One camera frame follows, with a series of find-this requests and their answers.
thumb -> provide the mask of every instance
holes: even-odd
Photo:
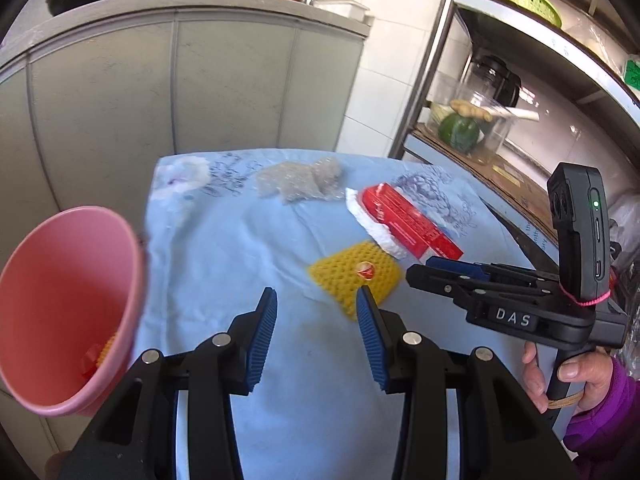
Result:
[[[588,352],[562,363],[558,369],[558,379],[565,383],[591,383],[608,387],[612,373],[611,357],[600,352]]]

purple sleeve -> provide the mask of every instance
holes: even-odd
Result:
[[[564,436],[567,449],[578,453],[574,460],[583,479],[595,474],[601,465],[616,457],[630,433],[640,424],[640,383],[627,377],[613,359],[609,393],[593,410],[571,419]]]

pink bucket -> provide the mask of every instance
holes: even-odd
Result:
[[[113,211],[78,207],[36,227],[0,275],[0,375],[15,399],[43,416],[95,414],[127,368],[142,289],[142,249]],[[116,331],[87,381],[87,352]]]

pink elastic band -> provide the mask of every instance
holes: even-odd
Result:
[[[574,296],[570,292],[567,292],[566,290],[564,290],[564,286],[562,286],[562,283],[558,282],[558,285],[560,286],[560,290],[562,290],[564,295],[568,297],[571,301],[573,301],[577,306],[593,306],[600,303],[601,301],[606,300],[611,295],[611,291],[608,290],[602,296],[600,296],[599,298],[596,298],[595,300],[578,301],[576,300],[576,298],[574,298]]]

metal bolt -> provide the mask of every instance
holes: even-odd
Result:
[[[147,350],[142,354],[142,362],[145,365],[155,363],[160,358],[160,352],[158,350]]]
[[[231,343],[231,336],[226,332],[220,332],[211,338],[211,342],[217,346],[226,346]]]
[[[494,358],[494,353],[488,348],[480,347],[476,348],[476,357],[481,361],[490,361]]]
[[[422,341],[422,336],[417,332],[405,332],[402,336],[402,341],[408,345],[419,345]]]

